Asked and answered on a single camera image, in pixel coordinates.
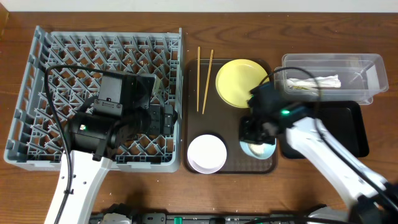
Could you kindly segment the green orange snack wrapper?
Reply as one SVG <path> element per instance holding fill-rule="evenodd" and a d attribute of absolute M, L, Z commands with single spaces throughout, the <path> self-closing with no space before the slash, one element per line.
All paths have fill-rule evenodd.
<path fill-rule="evenodd" d="M 305 87 L 305 86 L 290 86 L 292 90 L 313 90 L 313 88 Z"/>

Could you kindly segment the rice and nut scraps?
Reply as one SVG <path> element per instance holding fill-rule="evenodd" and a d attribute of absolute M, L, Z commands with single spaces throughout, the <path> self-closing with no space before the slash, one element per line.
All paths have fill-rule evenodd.
<path fill-rule="evenodd" d="M 249 151 L 256 157 L 266 157 L 267 144 L 248 144 Z"/>

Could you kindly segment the light blue bowl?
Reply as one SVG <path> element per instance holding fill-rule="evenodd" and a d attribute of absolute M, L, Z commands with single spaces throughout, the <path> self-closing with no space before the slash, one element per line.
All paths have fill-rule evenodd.
<path fill-rule="evenodd" d="M 269 143 L 251 144 L 244 141 L 240 141 L 239 143 L 241 149 L 246 155 L 260 160 L 270 158 L 275 153 L 277 146 L 276 139 L 272 144 Z"/>

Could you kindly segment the pink white bowl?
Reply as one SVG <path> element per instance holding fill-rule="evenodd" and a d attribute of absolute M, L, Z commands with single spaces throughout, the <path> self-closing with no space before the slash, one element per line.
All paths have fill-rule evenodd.
<path fill-rule="evenodd" d="M 227 159 L 224 142 L 212 134 L 197 136 L 188 146 L 187 159 L 190 166 L 201 174 L 218 172 Z"/>

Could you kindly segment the white paper napkin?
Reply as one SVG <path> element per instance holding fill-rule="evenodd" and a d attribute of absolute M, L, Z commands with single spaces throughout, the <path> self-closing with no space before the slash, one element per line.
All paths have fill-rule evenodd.
<path fill-rule="evenodd" d="M 305 86 L 313 89 L 322 88 L 340 88 L 341 81 L 338 75 L 332 75 L 328 77 L 316 77 L 308 79 L 288 78 L 286 81 L 288 87 L 290 86 Z"/>

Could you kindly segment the wooden chopstick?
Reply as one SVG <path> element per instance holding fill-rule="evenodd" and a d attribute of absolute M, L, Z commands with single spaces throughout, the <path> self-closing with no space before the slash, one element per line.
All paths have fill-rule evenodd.
<path fill-rule="evenodd" d="M 200 56 L 201 56 L 201 47 L 197 47 L 197 112 L 199 112 L 199 104 L 200 104 Z"/>
<path fill-rule="evenodd" d="M 209 59 L 208 73 L 207 73 L 207 77 L 206 77 L 206 86 L 205 86 L 202 114 L 205 114 L 206 102 L 207 102 L 207 97 L 208 97 L 208 89 L 209 89 L 209 84 L 210 84 L 211 68 L 212 68 L 212 63 L 213 63 L 213 56 L 214 56 L 214 50 L 212 49 L 211 54 L 210 54 L 210 59 Z"/>

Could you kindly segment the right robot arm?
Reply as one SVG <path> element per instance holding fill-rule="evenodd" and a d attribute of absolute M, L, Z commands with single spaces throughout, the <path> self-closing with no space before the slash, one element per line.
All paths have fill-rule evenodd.
<path fill-rule="evenodd" d="M 240 141 L 271 146 L 283 134 L 338 192 L 349 210 L 347 223 L 397 223 L 397 185 L 364 165 L 327 130 L 318 119 L 320 95 L 310 108 L 284 99 L 273 83 L 258 85 L 250 95 Z"/>

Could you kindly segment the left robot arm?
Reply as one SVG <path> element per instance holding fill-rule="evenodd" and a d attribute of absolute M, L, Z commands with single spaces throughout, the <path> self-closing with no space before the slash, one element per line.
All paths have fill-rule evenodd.
<path fill-rule="evenodd" d="M 150 103 L 158 81 L 155 75 L 103 73 L 98 95 L 60 128 L 65 153 L 46 223 L 88 223 L 118 147 L 137 134 L 173 133 L 173 106 Z"/>

